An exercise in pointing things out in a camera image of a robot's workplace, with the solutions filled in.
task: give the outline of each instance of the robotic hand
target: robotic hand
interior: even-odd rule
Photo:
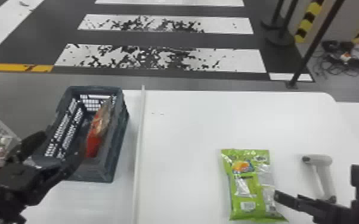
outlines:
[[[355,200],[351,207],[334,204],[329,200],[313,200],[298,195],[294,198],[281,191],[275,191],[276,202],[296,211],[302,211],[313,216],[313,222],[318,224],[359,224],[359,166],[351,166],[351,185],[356,188]]]
[[[22,140],[0,168],[0,220],[6,224],[24,224],[26,219],[21,212],[27,206],[38,205],[51,188],[74,173],[84,158],[81,149],[85,147],[78,145],[78,150],[64,160],[27,160],[46,138],[45,132],[38,132]]]

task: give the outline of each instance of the white painted stripe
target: white painted stripe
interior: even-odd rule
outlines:
[[[69,43],[55,65],[266,73],[258,49],[168,48]]]
[[[78,29],[253,34],[248,18],[87,14]]]
[[[4,2],[0,6],[0,44],[42,2],[43,0],[8,0]]]
[[[242,0],[96,0],[96,4],[244,6]]]
[[[276,80],[289,81],[292,79],[293,73],[269,73],[268,75],[270,76],[270,79],[274,81]],[[301,74],[298,81],[313,82],[313,79],[309,74]]]

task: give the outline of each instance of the black plastic basket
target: black plastic basket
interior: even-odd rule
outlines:
[[[73,181],[112,182],[129,114],[120,88],[103,86],[71,86],[56,109],[56,120],[47,130],[47,141],[37,155],[65,160],[67,155],[84,147],[94,115],[103,102],[113,96],[114,108],[108,131],[95,158],[85,158],[69,177]]]

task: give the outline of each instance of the red snack bag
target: red snack bag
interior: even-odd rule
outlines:
[[[110,113],[113,109],[114,98],[107,99],[93,118],[86,138],[86,157],[96,157],[104,134],[107,132],[110,122]]]

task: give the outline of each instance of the green snack bag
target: green snack bag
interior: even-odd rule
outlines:
[[[230,220],[287,221],[274,203],[268,150],[221,150],[230,182]]]

